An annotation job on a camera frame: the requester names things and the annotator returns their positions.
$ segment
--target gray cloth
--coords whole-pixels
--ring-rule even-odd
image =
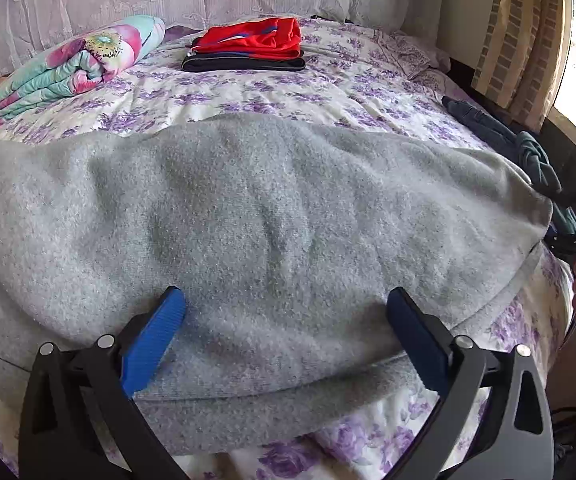
[[[288,438],[417,380],[405,286],[455,332],[530,277],[551,203],[501,156],[257,114],[0,142],[0,397],[168,285],[184,326],[136,400],[175,454]]]

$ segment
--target stack of folded clothes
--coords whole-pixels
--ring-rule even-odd
[[[183,60],[187,72],[209,70],[303,70],[301,32],[295,18],[212,27]]]

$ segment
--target floral quilt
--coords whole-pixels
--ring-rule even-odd
[[[301,19],[306,69],[298,73],[184,73],[181,60],[194,36],[163,44],[105,85],[0,126],[0,139],[50,142],[94,129],[121,136],[155,132],[184,121],[234,111],[386,131],[448,146],[489,149],[440,104],[443,94],[466,98],[440,70],[435,51],[411,38],[351,24]],[[571,274],[543,246],[530,282],[495,322],[472,338],[482,348],[533,349],[545,381],[571,317]],[[446,466],[458,463],[483,414],[481,390]],[[321,430],[289,442],[229,453],[175,457],[197,480],[381,479],[427,420],[437,396],[419,383]],[[0,456],[17,470],[18,413],[0,401]],[[113,462],[123,460],[107,450]]]

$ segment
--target beige curtain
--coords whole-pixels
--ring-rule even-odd
[[[494,0],[472,87],[538,132],[570,46],[572,0]]]

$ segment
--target silver screw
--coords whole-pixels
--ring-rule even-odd
[[[44,343],[39,347],[39,353],[41,355],[50,355],[54,350],[54,345],[52,343]]]
[[[467,335],[458,335],[454,338],[456,346],[459,348],[464,348],[466,350],[474,346],[474,341],[470,339]]]
[[[110,348],[112,345],[114,345],[114,336],[110,334],[102,335],[97,339],[97,346],[99,348]]]
[[[532,351],[527,345],[517,345],[517,354],[523,357],[530,357],[532,355]]]

